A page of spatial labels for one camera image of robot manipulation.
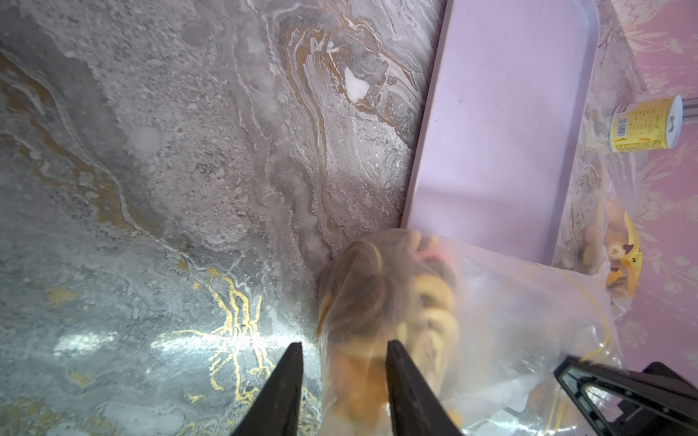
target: floral wallpaper pattern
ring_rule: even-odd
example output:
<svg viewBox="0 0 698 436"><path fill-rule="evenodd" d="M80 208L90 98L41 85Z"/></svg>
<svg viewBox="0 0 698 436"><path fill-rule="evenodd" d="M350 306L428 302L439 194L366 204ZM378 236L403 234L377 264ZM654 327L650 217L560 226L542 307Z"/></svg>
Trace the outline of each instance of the floral wallpaper pattern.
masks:
<svg viewBox="0 0 698 436"><path fill-rule="evenodd" d="M698 96L697 0L613 0L652 97ZM618 322L632 370L661 361L698 385L698 123L652 151L635 211L643 270Z"/></svg>

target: can lid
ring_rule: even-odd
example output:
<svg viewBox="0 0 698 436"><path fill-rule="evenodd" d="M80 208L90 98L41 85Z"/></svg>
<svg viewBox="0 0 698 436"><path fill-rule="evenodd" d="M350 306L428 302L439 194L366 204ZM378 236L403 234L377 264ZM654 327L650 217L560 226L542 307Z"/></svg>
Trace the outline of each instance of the can lid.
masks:
<svg viewBox="0 0 698 436"><path fill-rule="evenodd" d="M678 144L678 136L681 134L683 123L683 101L681 96L674 98L667 115L667 147L673 149Z"/></svg>

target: gold veining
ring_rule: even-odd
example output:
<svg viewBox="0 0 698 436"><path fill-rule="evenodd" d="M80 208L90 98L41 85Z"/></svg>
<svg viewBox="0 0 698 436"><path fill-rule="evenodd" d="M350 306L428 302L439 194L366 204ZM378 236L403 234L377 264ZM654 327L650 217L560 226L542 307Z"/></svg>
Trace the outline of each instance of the gold veining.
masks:
<svg viewBox="0 0 698 436"><path fill-rule="evenodd" d="M39 81L26 74L19 66L15 65L7 56L0 52L0 79L11 77L13 80L29 87L40 99L41 105L51 107L54 112L58 112L57 104L51 93ZM129 223L124 215L123 209L128 211L131 220L140 228L159 238L161 230L158 225L145 220L139 211L131 204L122 204L118 185L104 171L94 168L89 163L83 161L74 153L58 145L50 132L42 125L40 118L43 110L37 107L32 98L28 97L26 91L14 87L6 80L0 80L0 92L7 97L7 107L11 113L21 113L27 118L27 122L32 130L39 136L41 144L46 151L63 158L71 165L71 180L64 180L53 177L42 172L46 159L44 157L35 158L32 162L32 173L42 183L54 189L70 190L79 193L89 199L89 202L97 209L97 221L100 223L111 223L115 227L132 232L135 227ZM31 150L27 146L29 141L24 138L15 137L9 132L0 131L0 140L17 148L21 156L29 157ZM91 183L88 186L78 183L81 174L91 176Z"/></svg>
<svg viewBox="0 0 698 436"><path fill-rule="evenodd" d="M70 300L74 300L79 297L78 294L72 292L65 287L46 287L44 288L48 303L50 306L62 306L68 303Z"/></svg>

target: pink plastic tray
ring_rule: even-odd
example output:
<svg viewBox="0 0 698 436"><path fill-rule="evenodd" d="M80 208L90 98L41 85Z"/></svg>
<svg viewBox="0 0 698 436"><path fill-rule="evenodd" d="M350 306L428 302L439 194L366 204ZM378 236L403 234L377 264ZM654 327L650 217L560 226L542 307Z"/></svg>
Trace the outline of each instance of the pink plastic tray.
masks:
<svg viewBox="0 0 698 436"><path fill-rule="evenodd" d="M598 41L591 0L449 1L402 225L550 264Z"/></svg>

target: yellow string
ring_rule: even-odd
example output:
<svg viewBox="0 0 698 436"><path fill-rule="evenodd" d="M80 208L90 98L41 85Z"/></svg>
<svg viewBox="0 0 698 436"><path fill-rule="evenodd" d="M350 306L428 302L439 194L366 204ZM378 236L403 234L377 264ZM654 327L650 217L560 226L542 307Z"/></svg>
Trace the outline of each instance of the yellow string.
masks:
<svg viewBox="0 0 698 436"><path fill-rule="evenodd" d="M607 355L610 354L611 350L614 348L614 345L613 345L613 344L610 344L610 345L609 345L609 342L611 341L611 329L610 329L610 326L609 326L608 321L606 320L605 314L604 314L603 311L601 310L601 307L599 307L598 302L597 302L591 295L589 295L589 293L587 292L587 290L584 289L584 286L581 286L581 285L579 284L579 282L577 282L577 279L575 279L574 276L573 276L569 271L559 270L559 272L560 272L561 274L564 274L564 275L570 277L570 279L571 279L571 281L572 281L572 285L577 289L577 291L580 291L580 292L581 292L581 294L584 296L584 298L586 298L586 299L589 301L589 303L591 304L591 308L592 308L598 315L600 315L599 318L601 319L601 322L603 323L604 330L606 331L606 336L605 336L605 338L604 338L604 340L603 340L603 342L602 342L602 344L601 344L601 347L599 347L599 348L596 349L595 351L593 351L593 352L587 354L586 356L583 356L583 357L581 358L581 361L582 361L582 362L590 361L591 359L595 358L601 351L604 350L604 348L606 348L607 345L609 346L609 348L608 348L608 350L606 350L606 353L607 353ZM550 415L551 417L552 417L552 415L553 415L553 411L555 410L555 406L556 406L556 403L557 403L557 393L558 393L558 392L556 392L555 401L553 402L553 407L552 407L552 409L551 409L551 415ZM560 406L560 412L558 413L558 419L557 419L557 422L556 422L556 424L555 424L555 428L553 429L553 434L557 433L558 430L560 430L560 425L562 424L563 415L564 415L564 413L565 413L565 409L567 408L567 402L568 402L568 400L569 400L569 398L565 398L565 399L563 400L563 402L562 402L562 405ZM547 433L549 432L551 422L552 422L552 420L551 420L551 419L548 419L548 424L547 424L546 427L545 427L545 432L544 432L544 433L547 434Z"/></svg>

